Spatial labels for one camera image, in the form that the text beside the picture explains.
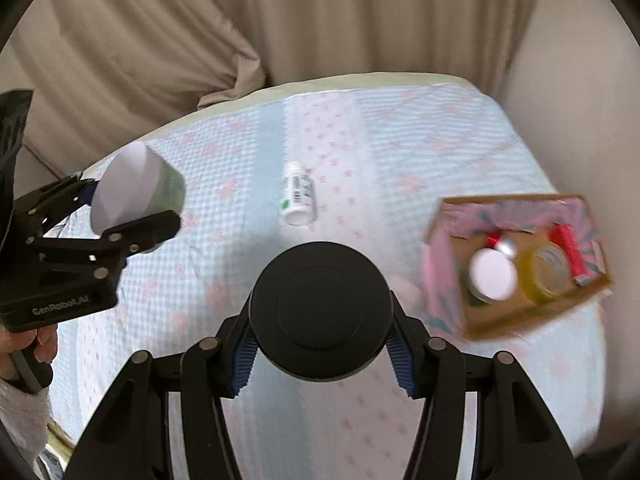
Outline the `white fuzzy sleeve forearm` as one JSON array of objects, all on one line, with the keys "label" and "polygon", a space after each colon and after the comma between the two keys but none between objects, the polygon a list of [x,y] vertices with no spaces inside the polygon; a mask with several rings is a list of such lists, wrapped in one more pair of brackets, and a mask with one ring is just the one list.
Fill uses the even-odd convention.
[{"label": "white fuzzy sleeve forearm", "polygon": [[35,468],[48,442],[49,389],[31,394],[1,382],[1,421],[26,463]]}]

